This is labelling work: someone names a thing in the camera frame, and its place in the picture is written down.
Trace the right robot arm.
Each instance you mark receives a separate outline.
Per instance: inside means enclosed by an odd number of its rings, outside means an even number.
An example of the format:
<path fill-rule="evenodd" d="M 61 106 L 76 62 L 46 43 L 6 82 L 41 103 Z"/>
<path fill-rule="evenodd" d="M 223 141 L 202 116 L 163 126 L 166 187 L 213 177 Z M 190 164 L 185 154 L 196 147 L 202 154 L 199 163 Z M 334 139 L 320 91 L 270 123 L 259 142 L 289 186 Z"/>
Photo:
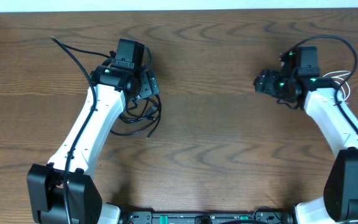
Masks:
<path fill-rule="evenodd" d="M 294 103 L 318 125 L 335 161 L 323 196 L 295 206 L 296 223 L 358 222 L 358 119 L 338 90 L 338 82 L 322 77 L 316 47 L 295 47 L 280 57 L 281 70 L 262 70 L 255 90 Z"/>

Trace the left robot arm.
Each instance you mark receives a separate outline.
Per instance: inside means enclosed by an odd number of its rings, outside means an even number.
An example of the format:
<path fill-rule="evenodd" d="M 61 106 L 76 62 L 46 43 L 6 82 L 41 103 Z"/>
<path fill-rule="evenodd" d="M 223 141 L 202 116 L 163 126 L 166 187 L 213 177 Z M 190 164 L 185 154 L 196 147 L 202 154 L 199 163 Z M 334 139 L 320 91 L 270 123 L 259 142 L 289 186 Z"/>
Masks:
<path fill-rule="evenodd" d="M 116 120 L 159 125 L 162 104 L 155 73 L 143 57 L 145 45 L 120 39 L 116 51 L 91 73 L 84 106 L 67 138 L 46 165 L 33 164 L 27 174 L 36 223 L 125 223 L 121 209 L 104 203 L 94 182 L 97 161 Z"/>

